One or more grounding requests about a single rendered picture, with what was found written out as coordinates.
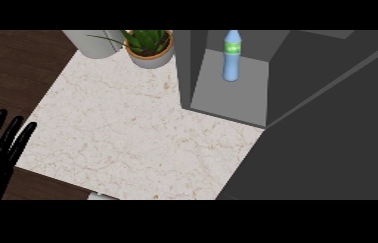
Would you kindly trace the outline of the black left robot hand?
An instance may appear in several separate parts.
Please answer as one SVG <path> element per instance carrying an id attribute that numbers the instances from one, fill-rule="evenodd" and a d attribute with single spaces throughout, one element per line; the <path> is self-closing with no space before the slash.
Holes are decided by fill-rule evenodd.
<path id="1" fill-rule="evenodd" d="M 0 136 L 0 199 L 13 175 L 13 167 L 37 128 L 37 123 L 31 122 L 21 130 L 22 121 L 24 117 L 16 116 Z"/>

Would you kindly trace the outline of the dark grey cabinet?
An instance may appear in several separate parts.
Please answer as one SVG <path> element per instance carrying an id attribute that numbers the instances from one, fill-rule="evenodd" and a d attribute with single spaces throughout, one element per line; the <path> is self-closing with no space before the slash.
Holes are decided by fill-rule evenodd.
<path id="1" fill-rule="evenodd" d="M 224 30 L 174 32 L 182 107 L 273 126 L 378 59 L 378 30 L 242 30 L 239 79 L 223 79 Z"/>

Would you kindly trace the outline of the blue water bottle green label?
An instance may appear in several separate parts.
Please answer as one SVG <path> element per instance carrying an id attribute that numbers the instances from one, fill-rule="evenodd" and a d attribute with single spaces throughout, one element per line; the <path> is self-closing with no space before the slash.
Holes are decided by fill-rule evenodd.
<path id="1" fill-rule="evenodd" d="M 224 37 L 223 79 L 235 82 L 239 79 L 239 58 L 242 38 L 238 30 L 230 30 Z"/>

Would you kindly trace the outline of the dark grey cabinet door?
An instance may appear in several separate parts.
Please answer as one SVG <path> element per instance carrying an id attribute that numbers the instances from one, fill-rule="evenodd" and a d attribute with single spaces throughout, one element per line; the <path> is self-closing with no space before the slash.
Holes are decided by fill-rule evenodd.
<path id="1" fill-rule="evenodd" d="M 378 60 L 272 128 L 221 199 L 378 199 Z"/>

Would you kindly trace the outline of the small pale grey object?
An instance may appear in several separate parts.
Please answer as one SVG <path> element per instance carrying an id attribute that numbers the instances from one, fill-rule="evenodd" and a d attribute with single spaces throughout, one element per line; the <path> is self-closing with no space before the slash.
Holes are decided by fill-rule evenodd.
<path id="1" fill-rule="evenodd" d="M 89 194 L 87 200 L 120 200 L 120 199 L 105 194 L 100 194 L 97 192 L 92 192 Z"/>

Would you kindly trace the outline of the pale grey cylindrical appliance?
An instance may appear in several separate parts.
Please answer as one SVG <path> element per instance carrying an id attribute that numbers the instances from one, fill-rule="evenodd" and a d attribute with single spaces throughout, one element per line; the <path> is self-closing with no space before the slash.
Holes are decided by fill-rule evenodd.
<path id="1" fill-rule="evenodd" d="M 63 30 L 63 34 L 87 58 L 103 59 L 123 48 L 118 30 Z"/>

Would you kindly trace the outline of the green potted plant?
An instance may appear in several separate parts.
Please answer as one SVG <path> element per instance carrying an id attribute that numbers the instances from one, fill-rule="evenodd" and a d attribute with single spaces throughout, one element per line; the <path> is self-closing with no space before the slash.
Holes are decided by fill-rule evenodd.
<path id="1" fill-rule="evenodd" d="M 171 30 L 121 30 L 123 41 L 97 36 L 120 44 L 130 55 L 133 63 L 143 69 L 157 69 L 174 55 L 174 36 Z"/>

